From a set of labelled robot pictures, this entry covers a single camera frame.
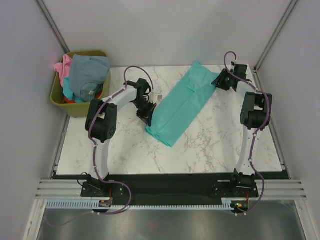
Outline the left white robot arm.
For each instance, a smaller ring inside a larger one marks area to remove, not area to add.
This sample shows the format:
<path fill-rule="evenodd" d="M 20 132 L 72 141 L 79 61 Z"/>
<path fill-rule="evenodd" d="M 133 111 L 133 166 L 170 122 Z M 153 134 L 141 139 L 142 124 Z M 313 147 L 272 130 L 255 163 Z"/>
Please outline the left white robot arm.
<path fill-rule="evenodd" d="M 104 181 L 109 175 L 108 155 L 110 141 L 117 130 L 118 112 L 127 104 L 133 104 L 136 116 L 147 126 L 152 125 L 152 116 L 157 104 L 151 100 L 152 88 L 145 79 L 128 81 L 124 87 L 111 96 L 93 99 L 85 122 L 85 130 L 92 142 L 92 167 L 90 174 L 98 179 L 92 191 L 99 197 L 106 196 L 110 185 Z"/>

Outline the teal t shirt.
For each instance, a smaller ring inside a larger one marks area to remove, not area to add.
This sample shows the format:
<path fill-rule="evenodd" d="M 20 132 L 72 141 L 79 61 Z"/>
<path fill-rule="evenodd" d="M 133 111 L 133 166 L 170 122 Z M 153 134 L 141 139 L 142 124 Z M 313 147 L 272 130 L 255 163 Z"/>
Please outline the teal t shirt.
<path fill-rule="evenodd" d="M 156 107 L 146 132 L 173 147 L 214 94 L 216 87 L 212 82 L 218 76 L 198 61 L 193 63 Z"/>

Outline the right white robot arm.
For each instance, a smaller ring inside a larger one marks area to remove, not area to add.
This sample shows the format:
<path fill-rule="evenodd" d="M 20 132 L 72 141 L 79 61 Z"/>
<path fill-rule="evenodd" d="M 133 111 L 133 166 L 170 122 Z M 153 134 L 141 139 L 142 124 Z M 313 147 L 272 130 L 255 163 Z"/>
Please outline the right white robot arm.
<path fill-rule="evenodd" d="M 270 123 L 273 98 L 246 79 L 246 71 L 246 65 L 235 64 L 231 70 L 224 68 L 211 83 L 224 91 L 234 90 L 243 98 L 240 112 L 240 123 L 243 126 L 241 152 L 230 181 L 224 184 L 235 197 L 242 196 L 247 190 L 253 192 L 256 187 L 255 158 L 261 135 Z"/>

